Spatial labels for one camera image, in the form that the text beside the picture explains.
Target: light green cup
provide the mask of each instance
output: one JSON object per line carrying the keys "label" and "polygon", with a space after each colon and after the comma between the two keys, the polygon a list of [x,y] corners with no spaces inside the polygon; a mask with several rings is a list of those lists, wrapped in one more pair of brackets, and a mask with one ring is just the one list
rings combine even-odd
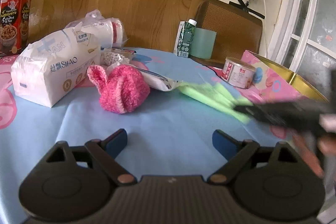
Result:
{"label": "light green cup", "polygon": [[214,31],[196,28],[190,54],[194,57],[210,59],[216,34]]}

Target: finger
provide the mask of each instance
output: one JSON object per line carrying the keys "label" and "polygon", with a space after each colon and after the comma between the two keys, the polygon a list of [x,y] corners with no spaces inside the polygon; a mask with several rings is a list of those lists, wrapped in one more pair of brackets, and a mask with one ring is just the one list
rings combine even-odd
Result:
{"label": "finger", "polygon": [[293,142],[300,153],[308,149],[305,139],[299,134],[293,134]]}
{"label": "finger", "polygon": [[336,115],[335,114],[321,114],[320,125],[327,132],[336,132]]}
{"label": "finger", "polygon": [[307,149],[301,153],[301,158],[318,177],[323,178],[324,172],[320,165],[320,161],[313,152]]}
{"label": "finger", "polygon": [[322,137],[319,141],[319,149],[325,155],[336,156],[336,138]]}
{"label": "finger", "polygon": [[317,176],[322,178],[324,176],[324,172],[320,166],[320,161],[315,156],[315,154],[307,148],[305,139],[301,135],[294,134],[293,142],[298,148],[303,161],[313,170]]}

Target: pink knitted bunny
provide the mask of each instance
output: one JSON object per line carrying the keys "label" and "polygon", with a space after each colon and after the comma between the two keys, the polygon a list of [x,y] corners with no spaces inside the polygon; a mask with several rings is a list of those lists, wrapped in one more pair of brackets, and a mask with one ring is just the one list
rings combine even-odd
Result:
{"label": "pink knitted bunny", "polygon": [[150,92],[142,74],[129,65],[116,67],[108,76],[103,67],[91,65],[87,69],[87,75],[101,95],[101,107],[114,113],[134,111]]}

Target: gold tin lid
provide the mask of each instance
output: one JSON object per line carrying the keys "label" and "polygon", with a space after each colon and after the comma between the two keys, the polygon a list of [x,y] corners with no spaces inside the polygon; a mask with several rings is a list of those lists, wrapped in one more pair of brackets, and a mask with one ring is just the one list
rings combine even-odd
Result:
{"label": "gold tin lid", "polygon": [[328,102],[327,98],[325,98],[316,88],[309,84],[300,75],[258,54],[253,53],[253,55],[279,74],[288,84],[290,84],[302,95],[316,101]]}

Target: electrical cord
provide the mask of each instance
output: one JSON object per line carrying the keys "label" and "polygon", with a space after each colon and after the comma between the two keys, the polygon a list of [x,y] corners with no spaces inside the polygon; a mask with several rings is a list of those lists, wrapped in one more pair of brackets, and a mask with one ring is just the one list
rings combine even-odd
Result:
{"label": "electrical cord", "polygon": [[265,40],[265,47],[266,47],[266,58],[268,58],[268,46],[267,46],[267,40],[266,40],[266,1],[264,1],[264,10],[265,10],[265,19],[264,19],[264,27],[263,27],[263,32],[264,32],[264,40]]}

